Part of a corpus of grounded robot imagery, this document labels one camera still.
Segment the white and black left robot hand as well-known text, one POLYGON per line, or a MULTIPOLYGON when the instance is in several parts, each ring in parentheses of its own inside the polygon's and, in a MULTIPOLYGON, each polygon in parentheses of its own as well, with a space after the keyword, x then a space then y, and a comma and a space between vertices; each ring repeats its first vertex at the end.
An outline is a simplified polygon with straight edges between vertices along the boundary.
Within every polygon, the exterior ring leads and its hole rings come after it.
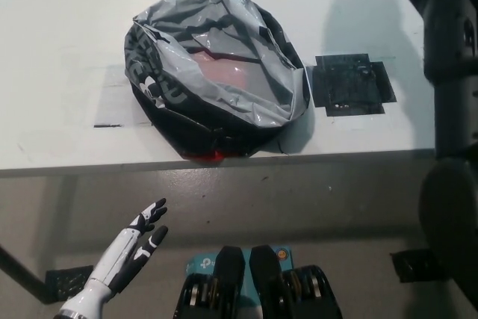
POLYGON ((102 317, 104 305, 130 284, 166 237, 166 226, 155 227, 167 212, 165 204, 165 198, 152 203, 116 236, 83 289, 61 306, 56 318, 102 317))

